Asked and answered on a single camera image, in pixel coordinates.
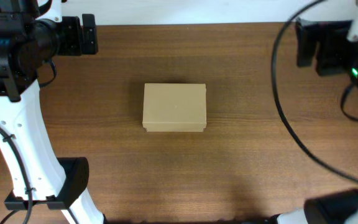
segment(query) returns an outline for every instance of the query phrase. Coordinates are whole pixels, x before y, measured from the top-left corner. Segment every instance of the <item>wooden tabletop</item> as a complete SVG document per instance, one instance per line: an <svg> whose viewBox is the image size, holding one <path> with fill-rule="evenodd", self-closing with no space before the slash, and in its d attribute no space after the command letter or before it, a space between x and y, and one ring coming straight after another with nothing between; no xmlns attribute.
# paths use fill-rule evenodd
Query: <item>wooden tabletop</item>
<svg viewBox="0 0 358 224"><path fill-rule="evenodd" d="M306 198L358 187L298 148L275 109L270 54L281 24L99 27L99 53L56 57L41 107L57 157L87 157L89 191L109 220L216 221L289 212ZM297 68L291 30L278 54L283 108L305 144L358 175L358 123L339 98L349 77ZM52 77L48 66L42 80ZM144 83L205 83L203 133L146 133ZM347 110L358 116L358 91ZM0 220L12 188L0 152ZM20 223L25 213L10 223ZM31 223L66 223L34 208Z"/></svg>

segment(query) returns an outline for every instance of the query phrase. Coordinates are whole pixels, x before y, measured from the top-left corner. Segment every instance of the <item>cardboard box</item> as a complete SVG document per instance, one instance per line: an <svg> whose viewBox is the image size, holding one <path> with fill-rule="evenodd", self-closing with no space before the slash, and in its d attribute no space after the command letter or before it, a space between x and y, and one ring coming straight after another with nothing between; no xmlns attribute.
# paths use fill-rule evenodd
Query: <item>cardboard box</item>
<svg viewBox="0 0 358 224"><path fill-rule="evenodd" d="M145 84L143 127L147 132L203 132L205 84Z"/></svg>

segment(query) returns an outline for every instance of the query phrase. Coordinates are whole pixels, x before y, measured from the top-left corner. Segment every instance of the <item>green led indicator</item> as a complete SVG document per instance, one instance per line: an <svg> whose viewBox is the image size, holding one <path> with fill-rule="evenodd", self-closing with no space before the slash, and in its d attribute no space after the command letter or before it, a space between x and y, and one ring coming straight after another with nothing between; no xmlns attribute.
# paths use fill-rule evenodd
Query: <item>green led indicator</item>
<svg viewBox="0 0 358 224"><path fill-rule="evenodd" d="M358 78L358 71L355 68L352 68L352 73L355 78Z"/></svg>

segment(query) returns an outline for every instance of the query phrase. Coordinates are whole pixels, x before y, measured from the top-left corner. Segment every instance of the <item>box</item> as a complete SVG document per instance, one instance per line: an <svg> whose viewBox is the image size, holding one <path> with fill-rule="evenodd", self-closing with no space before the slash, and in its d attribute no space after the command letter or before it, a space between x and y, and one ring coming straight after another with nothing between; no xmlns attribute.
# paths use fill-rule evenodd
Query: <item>box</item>
<svg viewBox="0 0 358 224"><path fill-rule="evenodd" d="M203 132L205 84L145 84L143 127L147 132Z"/></svg>

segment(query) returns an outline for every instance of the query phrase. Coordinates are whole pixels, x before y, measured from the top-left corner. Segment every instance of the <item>white background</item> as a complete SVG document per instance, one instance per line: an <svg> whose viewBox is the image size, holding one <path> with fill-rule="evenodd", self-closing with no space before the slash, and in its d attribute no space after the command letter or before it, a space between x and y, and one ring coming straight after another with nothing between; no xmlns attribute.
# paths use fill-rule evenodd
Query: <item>white background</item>
<svg viewBox="0 0 358 224"><path fill-rule="evenodd" d="M309 2L311 0L68 0L62 8L64 16L95 14L98 25L205 24L281 22ZM352 19L356 9L355 0L328 0L303 17L326 21Z"/></svg>

